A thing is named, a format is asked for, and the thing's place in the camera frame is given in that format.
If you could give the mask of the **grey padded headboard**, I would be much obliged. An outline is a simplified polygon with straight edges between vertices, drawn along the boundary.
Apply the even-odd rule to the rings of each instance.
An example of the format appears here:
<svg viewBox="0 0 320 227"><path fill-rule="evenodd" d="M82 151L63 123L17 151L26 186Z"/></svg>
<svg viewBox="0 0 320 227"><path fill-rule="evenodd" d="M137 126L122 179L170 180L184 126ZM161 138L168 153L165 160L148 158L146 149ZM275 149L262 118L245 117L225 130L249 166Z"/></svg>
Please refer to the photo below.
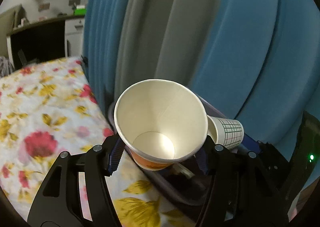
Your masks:
<svg viewBox="0 0 320 227"><path fill-rule="evenodd" d="M16 5L0 15L0 52L1 57L8 58L7 35L21 24L24 18L22 5Z"/></svg>

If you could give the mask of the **grid pattern paper cup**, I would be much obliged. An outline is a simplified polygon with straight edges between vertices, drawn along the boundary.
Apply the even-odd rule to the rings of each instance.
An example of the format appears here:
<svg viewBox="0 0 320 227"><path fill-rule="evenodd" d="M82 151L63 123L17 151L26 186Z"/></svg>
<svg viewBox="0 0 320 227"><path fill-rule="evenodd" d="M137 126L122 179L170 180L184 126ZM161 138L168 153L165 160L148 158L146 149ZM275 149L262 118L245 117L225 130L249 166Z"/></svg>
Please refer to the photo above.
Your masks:
<svg viewBox="0 0 320 227"><path fill-rule="evenodd" d="M244 139L244 128L237 120L208 117L208 135L215 144L231 150L239 146Z"/></svg>

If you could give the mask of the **white drawer cabinet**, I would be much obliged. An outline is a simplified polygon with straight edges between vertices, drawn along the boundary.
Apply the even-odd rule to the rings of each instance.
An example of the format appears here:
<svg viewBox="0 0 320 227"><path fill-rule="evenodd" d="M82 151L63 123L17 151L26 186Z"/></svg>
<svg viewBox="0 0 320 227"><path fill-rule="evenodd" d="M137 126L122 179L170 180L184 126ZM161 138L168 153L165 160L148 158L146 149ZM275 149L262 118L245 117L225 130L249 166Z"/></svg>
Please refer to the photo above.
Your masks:
<svg viewBox="0 0 320 227"><path fill-rule="evenodd" d="M82 56L84 38L84 18L69 19L65 21L65 56Z"/></svg>

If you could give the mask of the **orange white paper cup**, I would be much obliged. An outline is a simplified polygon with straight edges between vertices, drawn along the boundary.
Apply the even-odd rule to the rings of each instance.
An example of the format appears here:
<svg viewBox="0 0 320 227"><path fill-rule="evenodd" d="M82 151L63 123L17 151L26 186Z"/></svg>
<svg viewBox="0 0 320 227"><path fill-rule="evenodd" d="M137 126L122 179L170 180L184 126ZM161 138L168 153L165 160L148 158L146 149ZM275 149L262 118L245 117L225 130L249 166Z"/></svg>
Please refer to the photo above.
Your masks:
<svg viewBox="0 0 320 227"><path fill-rule="evenodd" d="M114 123L133 160L149 171L192 157L208 132L207 113L197 95L162 79L128 87L116 102Z"/></svg>

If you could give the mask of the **floral bed sheet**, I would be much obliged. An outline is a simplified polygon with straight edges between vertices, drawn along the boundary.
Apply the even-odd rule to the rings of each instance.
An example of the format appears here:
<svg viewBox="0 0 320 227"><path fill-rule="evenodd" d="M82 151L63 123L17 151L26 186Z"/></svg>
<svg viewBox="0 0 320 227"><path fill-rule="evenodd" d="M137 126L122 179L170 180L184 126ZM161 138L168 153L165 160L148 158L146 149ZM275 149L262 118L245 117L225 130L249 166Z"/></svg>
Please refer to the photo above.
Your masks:
<svg viewBox="0 0 320 227"><path fill-rule="evenodd" d="M23 219L61 152L84 153L112 134L79 58L33 65L1 78L1 188ZM195 224L126 154L106 183L123 226Z"/></svg>

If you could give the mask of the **grey striped blanket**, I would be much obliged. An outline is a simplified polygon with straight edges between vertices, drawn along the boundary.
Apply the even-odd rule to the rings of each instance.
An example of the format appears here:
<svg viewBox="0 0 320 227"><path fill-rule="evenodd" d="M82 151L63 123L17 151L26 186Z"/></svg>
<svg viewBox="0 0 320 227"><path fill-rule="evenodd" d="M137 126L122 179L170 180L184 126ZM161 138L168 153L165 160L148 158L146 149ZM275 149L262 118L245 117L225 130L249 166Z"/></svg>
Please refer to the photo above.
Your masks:
<svg viewBox="0 0 320 227"><path fill-rule="evenodd" d="M6 77L14 72L14 67L8 58L0 56L0 78Z"/></svg>

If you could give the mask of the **blue and grey curtain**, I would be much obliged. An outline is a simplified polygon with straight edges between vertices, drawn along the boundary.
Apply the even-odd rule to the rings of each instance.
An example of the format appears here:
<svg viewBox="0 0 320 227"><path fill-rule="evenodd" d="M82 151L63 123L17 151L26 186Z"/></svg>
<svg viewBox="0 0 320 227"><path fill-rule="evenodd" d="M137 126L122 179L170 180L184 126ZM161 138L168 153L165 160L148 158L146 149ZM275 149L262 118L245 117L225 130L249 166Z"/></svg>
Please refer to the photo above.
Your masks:
<svg viewBox="0 0 320 227"><path fill-rule="evenodd" d="M103 115L145 79L185 85L293 157L319 116L319 0L89 0L85 75Z"/></svg>

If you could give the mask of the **dark desk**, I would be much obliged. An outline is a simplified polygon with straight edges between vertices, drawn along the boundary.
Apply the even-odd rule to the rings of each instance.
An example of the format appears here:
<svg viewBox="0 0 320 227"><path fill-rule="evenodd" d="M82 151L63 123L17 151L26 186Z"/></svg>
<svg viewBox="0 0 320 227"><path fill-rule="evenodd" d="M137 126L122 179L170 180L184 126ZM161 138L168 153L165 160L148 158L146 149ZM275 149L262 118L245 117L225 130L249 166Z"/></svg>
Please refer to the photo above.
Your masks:
<svg viewBox="0 0 320 227"><path fill-rule="evenodd" d="M15 28L7 35L9 60L17 70L65 56L65 21L85 18L63 15Z"/></svg>

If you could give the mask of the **green box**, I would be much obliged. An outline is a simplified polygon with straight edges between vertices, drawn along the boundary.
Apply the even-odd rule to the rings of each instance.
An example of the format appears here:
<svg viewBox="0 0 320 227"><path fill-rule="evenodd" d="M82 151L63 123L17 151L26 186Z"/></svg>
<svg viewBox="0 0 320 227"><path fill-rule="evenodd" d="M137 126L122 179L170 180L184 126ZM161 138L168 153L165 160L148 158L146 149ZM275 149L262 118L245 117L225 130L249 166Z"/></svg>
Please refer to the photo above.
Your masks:
<svg viewBox="0 0 320 227"><path fill-rule="evenodd" d="M73 15L82 16L86 14L86 6L85 5L76 5Z"/></svg>

